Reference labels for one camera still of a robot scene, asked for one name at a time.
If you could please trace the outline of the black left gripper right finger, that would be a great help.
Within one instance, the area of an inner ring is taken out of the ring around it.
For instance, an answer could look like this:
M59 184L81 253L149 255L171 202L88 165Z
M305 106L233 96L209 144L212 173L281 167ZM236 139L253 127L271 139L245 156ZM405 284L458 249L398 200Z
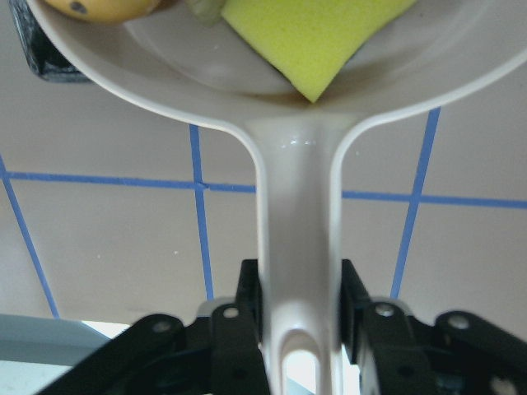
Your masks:
M400 301L369 295L342 262L340 336L362 394L524 394L526 343L476 314L451 310L433 324Z

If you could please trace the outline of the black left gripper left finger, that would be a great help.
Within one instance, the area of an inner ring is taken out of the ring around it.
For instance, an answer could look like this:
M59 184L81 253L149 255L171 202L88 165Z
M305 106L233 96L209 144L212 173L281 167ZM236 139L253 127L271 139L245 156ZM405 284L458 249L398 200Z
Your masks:
M188 326L152 314L92 352L43 394L269 394L258 262L242 262L236 296Z

